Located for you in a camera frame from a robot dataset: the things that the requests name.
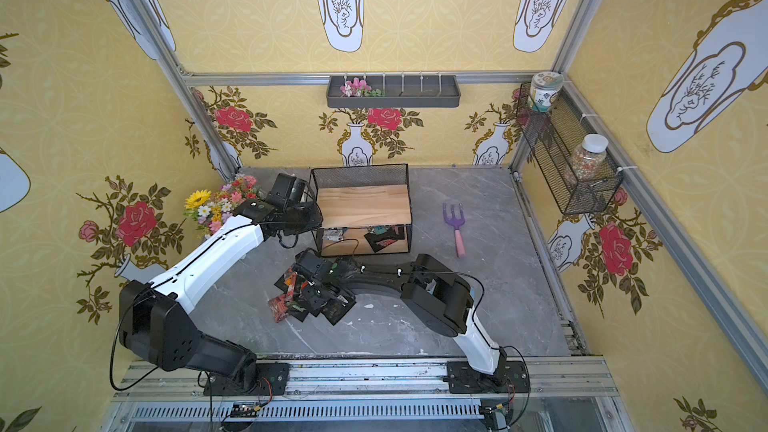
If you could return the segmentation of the black tea bag with barcode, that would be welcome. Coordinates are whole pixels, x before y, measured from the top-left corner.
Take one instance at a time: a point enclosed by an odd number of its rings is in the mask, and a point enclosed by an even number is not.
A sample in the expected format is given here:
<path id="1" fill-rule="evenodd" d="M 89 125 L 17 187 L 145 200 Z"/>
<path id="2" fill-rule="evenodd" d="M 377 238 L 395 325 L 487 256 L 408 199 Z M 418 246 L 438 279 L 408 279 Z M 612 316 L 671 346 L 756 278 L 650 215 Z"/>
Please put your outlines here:
<path id="1" fill-rule="evenodd" d="M 321 314 L 335 326 L 356 304 L 354 298 L 337 297 L 329 300 L 322 308 Z"/>

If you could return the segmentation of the red black tea bag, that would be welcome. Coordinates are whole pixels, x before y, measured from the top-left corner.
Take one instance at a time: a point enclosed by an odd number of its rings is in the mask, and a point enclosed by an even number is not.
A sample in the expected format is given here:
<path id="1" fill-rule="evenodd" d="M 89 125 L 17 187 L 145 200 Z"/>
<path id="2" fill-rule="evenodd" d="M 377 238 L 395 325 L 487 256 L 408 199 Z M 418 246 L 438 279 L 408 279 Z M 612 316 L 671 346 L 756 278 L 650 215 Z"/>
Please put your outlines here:
<path id="1" fill-rule="evenodd" d="M 276 323 L 280 323 L 290 315 L 289 306 L 286 303 L 286 294 L 280 294 L 268 301 L 269 309 Z"/>

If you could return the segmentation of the black wire two-tier shelf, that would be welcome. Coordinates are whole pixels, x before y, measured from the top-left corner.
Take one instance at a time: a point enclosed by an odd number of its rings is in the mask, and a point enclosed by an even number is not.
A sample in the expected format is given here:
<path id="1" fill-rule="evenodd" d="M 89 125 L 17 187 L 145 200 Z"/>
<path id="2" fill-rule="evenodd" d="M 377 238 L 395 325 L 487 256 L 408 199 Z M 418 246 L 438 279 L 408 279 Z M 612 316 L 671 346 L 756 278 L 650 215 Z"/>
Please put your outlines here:
<path id="1" fill-rule="evenodd" d="M 315 168 L 310 178 L 323 216 L 316 234 L 321 255 L 376 256 L 411 251 L 413 216 L 407 164 Z M 375 226 L 404 226 L 405 239 L 374 253 L 363 235 Z M 325 241 L 326 228 L 345 228 L 344 239 Z"/>

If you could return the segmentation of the orange black tea bag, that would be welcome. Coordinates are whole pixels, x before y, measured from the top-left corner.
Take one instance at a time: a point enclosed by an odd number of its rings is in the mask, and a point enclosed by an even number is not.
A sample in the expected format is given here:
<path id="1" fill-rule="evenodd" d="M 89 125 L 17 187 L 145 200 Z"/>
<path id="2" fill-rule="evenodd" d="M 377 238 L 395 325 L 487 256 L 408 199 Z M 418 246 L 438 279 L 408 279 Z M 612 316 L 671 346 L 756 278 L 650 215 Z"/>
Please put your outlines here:
<path id="1" fill-rule="evenodd" d="M 284 295 L 286 301 L 291 301 L 293 299 L 297 279 L 298 274 L 293 269 L 289 268 L 276 280 L 275 286 L 281 291 L 281 294 Z"/>

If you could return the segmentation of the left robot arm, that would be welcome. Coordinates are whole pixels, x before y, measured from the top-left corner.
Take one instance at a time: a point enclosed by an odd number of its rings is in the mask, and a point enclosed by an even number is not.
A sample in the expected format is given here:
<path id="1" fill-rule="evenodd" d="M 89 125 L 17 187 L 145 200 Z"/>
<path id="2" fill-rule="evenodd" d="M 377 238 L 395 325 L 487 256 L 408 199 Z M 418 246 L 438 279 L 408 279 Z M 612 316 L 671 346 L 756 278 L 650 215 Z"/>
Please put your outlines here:
<path id="1" fill-rule="evenodd" d="M 119 297 L 112 346 L 166 372 L 180 368 L 221 377 L 252 392 L 262 383 L 249 349 L 202 332 L 190 317 L 205 293 L 243 256 L 271 237 L 298 237 L 322 223 L 305 180 L 279 174 L 263 198 L 246 198 L 213 235 L 147 283 L 130 281 Z"/>

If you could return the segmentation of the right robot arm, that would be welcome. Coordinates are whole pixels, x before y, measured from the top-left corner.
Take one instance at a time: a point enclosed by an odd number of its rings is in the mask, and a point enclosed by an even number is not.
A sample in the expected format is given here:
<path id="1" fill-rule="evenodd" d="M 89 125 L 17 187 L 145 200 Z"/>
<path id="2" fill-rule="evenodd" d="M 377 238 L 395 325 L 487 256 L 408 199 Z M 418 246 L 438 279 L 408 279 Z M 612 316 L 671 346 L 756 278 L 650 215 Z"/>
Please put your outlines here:
<path id="1" fill-rule="evenodd" d="M 304 321 L 322 315 L 332 325 L 352 309 L 359 295 L 395 297 L 429 330 L 453 339 L 464 353 L 464 361 L 446 365 L 451 393 L 528 393 L 527 363 L 509 359 L 506 348 L 489 337 L 476 314 L 481 300 L 473 297 L 467 278 L 427 254 L 401 264 L 366 264 L 306 249 L 275 286 L 290 316 Z"/>

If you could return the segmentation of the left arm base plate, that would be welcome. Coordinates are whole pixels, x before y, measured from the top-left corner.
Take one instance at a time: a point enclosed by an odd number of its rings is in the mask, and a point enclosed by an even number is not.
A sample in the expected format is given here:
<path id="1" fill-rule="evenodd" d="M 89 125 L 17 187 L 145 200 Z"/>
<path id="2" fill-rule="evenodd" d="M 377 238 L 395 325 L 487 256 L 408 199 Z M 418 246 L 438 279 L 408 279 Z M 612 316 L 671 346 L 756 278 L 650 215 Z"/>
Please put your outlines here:
<path id="1" fill-rule="evenodd" d="M 232 379 L 212 375 L 205 378 L 205 396 L 282 396 L 289 379 L 287 362 L 253 363 Z"/>

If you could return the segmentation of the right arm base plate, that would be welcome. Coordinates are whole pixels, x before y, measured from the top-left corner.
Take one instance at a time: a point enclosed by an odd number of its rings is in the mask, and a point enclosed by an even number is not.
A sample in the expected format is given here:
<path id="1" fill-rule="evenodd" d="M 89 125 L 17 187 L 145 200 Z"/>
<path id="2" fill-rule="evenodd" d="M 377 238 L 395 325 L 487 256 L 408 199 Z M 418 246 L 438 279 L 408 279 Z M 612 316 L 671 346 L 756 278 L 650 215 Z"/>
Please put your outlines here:
<path id="1" fill-rule="evenodd" d="M 452 394 L 525 394 L 530 391 L 530 374 L 522 361 L 502 359 L 495 372 L 483 374 L 468 362 L 446 364 L 445 381 Z"/>

